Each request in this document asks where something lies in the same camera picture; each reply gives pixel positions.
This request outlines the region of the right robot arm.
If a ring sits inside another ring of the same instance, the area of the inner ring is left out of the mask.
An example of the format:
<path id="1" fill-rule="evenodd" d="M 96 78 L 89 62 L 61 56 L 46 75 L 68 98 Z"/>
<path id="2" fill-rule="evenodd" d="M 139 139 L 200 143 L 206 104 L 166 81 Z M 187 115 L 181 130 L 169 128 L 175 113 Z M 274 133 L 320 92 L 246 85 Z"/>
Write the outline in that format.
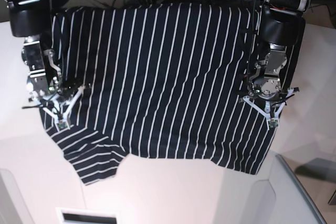
<path id="1" fill-rule="evenodd" d="M 4 0 L 14 37 L 23 38 L 22 60 L 29 68 L 26 88 L 37 108 L 60 112 L 73 95 L 65 88 L 62 64 L 65 55 L 55 57 L 53 22 L 69 0 Z"/>

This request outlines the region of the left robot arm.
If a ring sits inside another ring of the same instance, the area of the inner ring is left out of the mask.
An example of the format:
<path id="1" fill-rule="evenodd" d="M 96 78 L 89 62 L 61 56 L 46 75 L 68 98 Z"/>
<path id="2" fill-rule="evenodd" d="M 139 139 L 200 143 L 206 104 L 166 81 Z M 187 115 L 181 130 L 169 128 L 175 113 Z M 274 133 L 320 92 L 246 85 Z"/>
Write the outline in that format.
<path id="1" fill-rule="evenodd" d="M 254 69 L 246 77 L 248 102 L 265 113 L 279 110 L 293 92 L 281 85 L 280 72 L 287 64 L 286 50 L 294 46 L 303 14 L 314 0 L 258 0 L 260 17 L 256 35 L 260 50 Z"/>

